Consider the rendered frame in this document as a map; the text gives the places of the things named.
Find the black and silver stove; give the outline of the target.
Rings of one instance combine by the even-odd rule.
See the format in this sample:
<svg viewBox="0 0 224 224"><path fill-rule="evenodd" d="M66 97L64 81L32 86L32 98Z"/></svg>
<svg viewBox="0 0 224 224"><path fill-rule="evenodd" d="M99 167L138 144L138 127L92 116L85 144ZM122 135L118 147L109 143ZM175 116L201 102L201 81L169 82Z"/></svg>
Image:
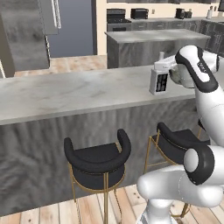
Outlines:
<svg viewBox="0 0 224 224"><path fill-rule="evenodd" d="M125 18L125 9L107 9L107 31L125 32L131 30L131 22Z"/></svg>

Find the grey dining counter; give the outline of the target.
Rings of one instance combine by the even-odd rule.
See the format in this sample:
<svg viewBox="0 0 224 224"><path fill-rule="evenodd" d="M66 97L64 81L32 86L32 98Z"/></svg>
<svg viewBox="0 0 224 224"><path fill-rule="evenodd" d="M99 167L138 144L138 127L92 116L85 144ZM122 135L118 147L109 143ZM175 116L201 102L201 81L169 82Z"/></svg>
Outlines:
<svg viewBox="0 0 224 224"><path fill-rule="evenodd" d="M140 66L0 79L0 216L83 196L71 188L65 137L81 149L113 143L125 130L128 186L144 171L159 122L195 130L193 90L169 81L165 94L153 95L150 78Z"/></svg>

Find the black toaster oven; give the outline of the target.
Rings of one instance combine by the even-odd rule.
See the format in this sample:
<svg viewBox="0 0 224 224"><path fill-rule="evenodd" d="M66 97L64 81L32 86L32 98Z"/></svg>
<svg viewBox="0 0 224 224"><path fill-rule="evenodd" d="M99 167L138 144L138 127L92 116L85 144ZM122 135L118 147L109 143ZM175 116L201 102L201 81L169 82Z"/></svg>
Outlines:
<svg viewBox="0 0 224 224"><path fill-rule="evenodd" d="M130 10L130 17L133 19L147 19L149 10L145 8L134 8Z"/></svg>

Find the grey wall cabinet run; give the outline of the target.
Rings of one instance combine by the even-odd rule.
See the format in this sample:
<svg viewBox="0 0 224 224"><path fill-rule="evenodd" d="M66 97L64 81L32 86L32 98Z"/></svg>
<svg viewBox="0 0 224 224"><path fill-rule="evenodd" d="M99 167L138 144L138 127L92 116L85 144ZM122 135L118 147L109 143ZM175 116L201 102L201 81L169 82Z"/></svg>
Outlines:
<svg viewBox="0 0 224 224"><path fill-rule="evenodd" d="M107 3L126 3L126 4L212 4L219 3L220 0L106 0Z"/></svg>

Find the black stool with gold legs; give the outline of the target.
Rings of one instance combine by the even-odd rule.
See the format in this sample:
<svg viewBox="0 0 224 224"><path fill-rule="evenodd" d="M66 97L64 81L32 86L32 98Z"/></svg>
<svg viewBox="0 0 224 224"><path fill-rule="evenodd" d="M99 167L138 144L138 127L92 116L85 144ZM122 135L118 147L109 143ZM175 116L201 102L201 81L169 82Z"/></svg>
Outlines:
<svg viewBox="0 0 224 224"><path fill-rule="evenodd" d="M74 149L69 137L64 139L64 152L68 161L73 200L76 200L74 185L89 193L102 193L103 224L108 224L109 192L113 191L116 197L116 188L125 177L125 163L131 153L130 139L123 129L117 131L117 139L117 143L79 150Z"/></svg>
<svg viewBox="0 0 224 224"><path fill-rule="evenodd" d="M204 127L201 122L198 122L198 125L199 133L198 136L195 136L189 129L171 131L163 122L159 122L157 124L157 134L150 136L148 140L143 172L146 172L148 167L165 163L182 165L186 150L191 144L210 144L209 140L200 140L200 132ZM149 164L152 144L154 144L155 149L158 150L164 159L163 162Z"/></svg>

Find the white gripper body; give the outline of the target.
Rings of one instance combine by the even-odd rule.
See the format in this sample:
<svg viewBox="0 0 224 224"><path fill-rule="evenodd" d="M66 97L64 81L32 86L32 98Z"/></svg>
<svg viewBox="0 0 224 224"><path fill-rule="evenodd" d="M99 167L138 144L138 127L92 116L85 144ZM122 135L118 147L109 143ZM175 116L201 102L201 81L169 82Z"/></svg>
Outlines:
<svg viewBox="0 0 224 224"><path fill-rule="evenodd" d="M172 55L154 63L154 69L159 71L170 70L177 65L175 56Z"/></svg>

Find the grey side cabinet run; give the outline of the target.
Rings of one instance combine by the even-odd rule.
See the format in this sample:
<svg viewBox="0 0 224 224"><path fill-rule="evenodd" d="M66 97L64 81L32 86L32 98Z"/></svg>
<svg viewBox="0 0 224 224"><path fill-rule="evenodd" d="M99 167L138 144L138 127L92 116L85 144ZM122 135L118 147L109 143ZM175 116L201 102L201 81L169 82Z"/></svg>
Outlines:
<svg viewBox="0 0 224 224"><path fill-rule="evenodd" d="M206 42L206 50L224 58L224 22L202 20L199 32L210 37Z"/></svg>

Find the grey fridge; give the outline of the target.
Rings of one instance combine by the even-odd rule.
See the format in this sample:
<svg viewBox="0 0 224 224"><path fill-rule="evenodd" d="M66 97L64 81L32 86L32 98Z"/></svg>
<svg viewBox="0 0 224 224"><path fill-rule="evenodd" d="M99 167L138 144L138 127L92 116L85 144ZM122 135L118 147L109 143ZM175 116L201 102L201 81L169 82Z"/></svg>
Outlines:
<svg viewBox="0 0 224 224"><path fill-rule="evenodd" d="M60 29L51 0L38 0L38 7L52 58L97 54L96 0L59 0Z"/></svg>

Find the grey base cabinet run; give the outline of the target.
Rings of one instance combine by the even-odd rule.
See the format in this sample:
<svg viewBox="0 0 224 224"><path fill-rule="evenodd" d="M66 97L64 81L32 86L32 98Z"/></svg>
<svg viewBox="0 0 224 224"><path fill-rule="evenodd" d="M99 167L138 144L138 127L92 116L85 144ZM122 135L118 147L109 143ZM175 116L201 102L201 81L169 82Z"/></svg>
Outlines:
<svg viewBox="0 0 224 224"><path fill-rule="evenodd" d="M131 19L131 29L133 31L187 29L198 32L200 30L200 21L200 18Z"/></svg>

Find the black coffee machine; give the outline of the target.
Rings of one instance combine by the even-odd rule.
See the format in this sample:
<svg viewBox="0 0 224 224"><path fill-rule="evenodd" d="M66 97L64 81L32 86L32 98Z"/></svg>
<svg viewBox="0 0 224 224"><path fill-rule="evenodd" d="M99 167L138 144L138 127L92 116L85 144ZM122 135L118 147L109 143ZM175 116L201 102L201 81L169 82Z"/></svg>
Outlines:
<svg viewBox="0 0 224 224"><path fill-rule="evenodd" d="M184 17L185 17L185 10L181 8L177 8L175 18L183 19Z"/></svg>

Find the grey kitchen island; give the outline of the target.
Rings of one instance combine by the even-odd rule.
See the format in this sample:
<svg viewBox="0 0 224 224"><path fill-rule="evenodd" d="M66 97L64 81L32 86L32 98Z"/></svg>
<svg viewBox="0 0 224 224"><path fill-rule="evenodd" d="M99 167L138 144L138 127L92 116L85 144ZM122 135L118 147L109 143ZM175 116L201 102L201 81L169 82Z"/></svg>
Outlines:
<svg viewBox="0 0 224 224"><path fill-rule="evenodd" d="M153 65L161 52L167 58L187 45L205 49L210 39L186 29L109 31L106 35L108 68Z"/></svg>

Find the tall grey cabinet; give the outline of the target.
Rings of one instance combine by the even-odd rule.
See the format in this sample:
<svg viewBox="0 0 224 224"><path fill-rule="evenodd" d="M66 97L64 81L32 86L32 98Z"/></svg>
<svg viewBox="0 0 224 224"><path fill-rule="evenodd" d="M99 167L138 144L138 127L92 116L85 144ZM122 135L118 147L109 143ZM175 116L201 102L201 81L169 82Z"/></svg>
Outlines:
<svg viewBox="0 0 224 224"><path fill-rule="evenodd" d="M38 0L0 0L0 64L6 78L50 66Z"/></svg>

